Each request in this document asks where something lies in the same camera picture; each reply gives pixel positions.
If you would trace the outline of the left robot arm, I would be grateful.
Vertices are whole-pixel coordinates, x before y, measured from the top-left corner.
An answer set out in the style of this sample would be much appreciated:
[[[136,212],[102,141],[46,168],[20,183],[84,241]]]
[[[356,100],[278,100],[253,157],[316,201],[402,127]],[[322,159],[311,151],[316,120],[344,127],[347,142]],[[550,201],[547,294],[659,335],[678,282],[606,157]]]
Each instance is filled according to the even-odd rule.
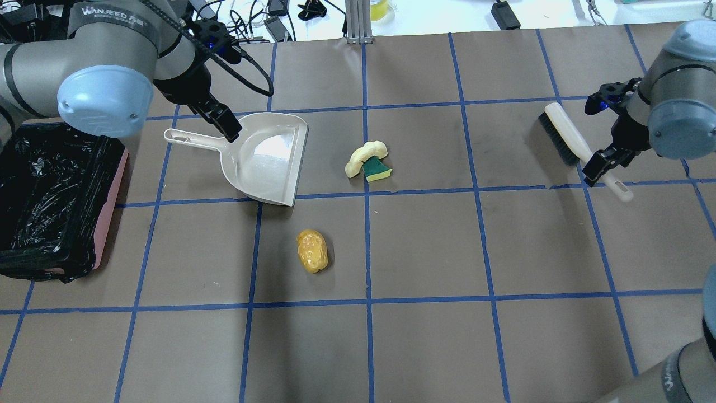
[[[41,118],[95,136],[138,135],[156,91],[233,142],[242,126],[210,92],[210,57],[167,1],[75,3],[65,39],[2,44],[2,146]]]

